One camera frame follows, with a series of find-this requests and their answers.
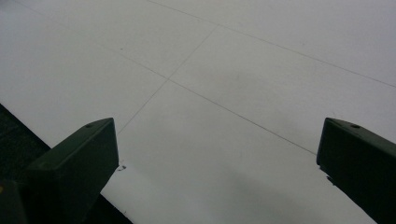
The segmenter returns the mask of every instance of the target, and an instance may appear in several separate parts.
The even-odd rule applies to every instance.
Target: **black bracket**
[[[317,164],[377,223],[396,223],[396,145],[359,125],[325,119]]]
[[[28,185],[0,182],[1,223],[81,223],[118,166],[114,119],[87,124],[29,165]]]

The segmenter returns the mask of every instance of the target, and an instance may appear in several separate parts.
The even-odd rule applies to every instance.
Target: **white floor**
[[[326,117],[396,142],[390,0],[0,0],[0,103],[49,146],[113,117],[134,223],[374,223]]]

